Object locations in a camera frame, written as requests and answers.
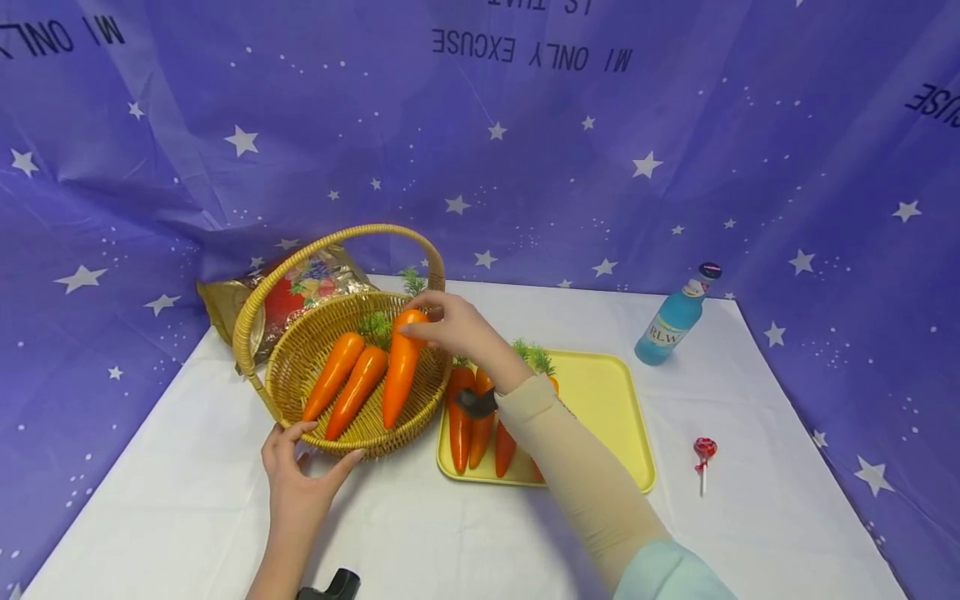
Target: person's left hand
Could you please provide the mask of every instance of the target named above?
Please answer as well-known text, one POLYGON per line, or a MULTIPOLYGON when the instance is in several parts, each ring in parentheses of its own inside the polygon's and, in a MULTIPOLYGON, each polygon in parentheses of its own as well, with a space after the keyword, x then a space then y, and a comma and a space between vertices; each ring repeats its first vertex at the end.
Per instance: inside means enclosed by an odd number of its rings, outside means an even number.
POLYGON ((316 537, 333 496, 366 452, 363 449, 350 452, 323 477, 304 475, 302 468, 310 455, 296 460, 294 451, 300 436, 316 426, 316 422, 299 422, 284 431, 279 424, 275 425, 260 450, 270 481, 271 534, 306 535, 311 540, 316 537))

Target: table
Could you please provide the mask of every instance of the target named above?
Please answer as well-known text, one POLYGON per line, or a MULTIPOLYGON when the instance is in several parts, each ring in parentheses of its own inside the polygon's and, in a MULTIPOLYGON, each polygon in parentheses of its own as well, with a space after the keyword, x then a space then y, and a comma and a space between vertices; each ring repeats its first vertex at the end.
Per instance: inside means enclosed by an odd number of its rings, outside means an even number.
MULTIPOLYGON (((736 303, 706 300, 675 356, 650 368, 632 348, 662 297, 457 281, 448 290, 508 339, 630 366, 659 472, 650 500, 739 598, 904 598, 736 303), (720 452, 701 499, 691 445, 704 435, 720 452)), ((271 425, 211 329, 23 597, 243 597, 267 535, 258 451, 271 425)), ((316 544, 312 585, 326 588, 344 566, 363 580, 358 600, 604 597, 549 493, 446 479, 437 426, 357 468, 316 544)))

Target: lollipop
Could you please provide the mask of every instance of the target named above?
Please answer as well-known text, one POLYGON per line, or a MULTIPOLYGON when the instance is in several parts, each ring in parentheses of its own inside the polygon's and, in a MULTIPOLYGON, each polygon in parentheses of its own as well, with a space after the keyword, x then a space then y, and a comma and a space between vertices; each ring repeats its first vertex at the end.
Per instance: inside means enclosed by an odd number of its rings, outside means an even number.
POLYGON ((710 438, 697 438, 693 449, 700 457, 700 464, 694 468, 700 473, 700 497, 704 497, 707 493, 707 463, 717 453, 717 442, 710 438))

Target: yellow tray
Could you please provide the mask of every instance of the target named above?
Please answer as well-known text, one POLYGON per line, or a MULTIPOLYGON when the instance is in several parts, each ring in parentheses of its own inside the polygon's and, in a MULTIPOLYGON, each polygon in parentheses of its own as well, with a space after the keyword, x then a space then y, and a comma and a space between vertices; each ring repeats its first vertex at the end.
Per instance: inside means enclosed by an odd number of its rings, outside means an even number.
MULTIPOLYGON (((577 419, 613 452, 633 475, 644 493, 654 487, 657 468, 654 466, 647 430, 643 425, 640 405, 636 401, 630 369, 616 356, 550 350, 557 368, 560 397, 577 419)), ((496 476, 493 441, 477 468, 467 467, 457 473, 450 455, 449 415, 444 403, 444 420, 437 440, 437 465, 451 479, 513 486, 542 486, 534 478, 530 455, 521 448, 503 478, 496 476)))

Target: wicker basket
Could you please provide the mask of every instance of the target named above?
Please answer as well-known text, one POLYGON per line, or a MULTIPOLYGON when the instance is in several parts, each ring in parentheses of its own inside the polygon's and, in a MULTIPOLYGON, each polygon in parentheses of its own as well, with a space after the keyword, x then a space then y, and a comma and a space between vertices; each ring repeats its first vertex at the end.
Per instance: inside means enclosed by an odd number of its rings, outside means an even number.
MULTIPOLYGON (((254 370, 250 346, 253 318, 270 290, 291 268, 310 254, 352 237, 368 233, 396 233, 418 242, 426 251, 429 265, 428 287, 444 288, 444 263, 437 249, 426 238, 408 228, 396 225, 364 225, 327 235, 293 254, 256 287, 237 316, 233 330, 233 355, 243 374, 250 380, 276 422, 284 427, 300 420, 303 405, 333 348, 334 342, 347 331, 356 331, 364 315, 384 311, 391 318, 400 313, 409 300, 400 294, 371 292, 351 294, 333 299, 298 319, 280 338, 267 363, 266 386, 254 370)), ((356 448, 366 448, 370 458, 397 450, 416 438, 426 427, 444 397, 450 377, 449 354, 440 349, 425 349, 417 364, 414 386, 400 415, 399 426, 388 430, 383 426, 383 382, 376 387, 356 419, 334 442, 324 439, 331 410, 320 417, 320 426, 303 436, 303 440, 319 449, 344 455, 356 448)))

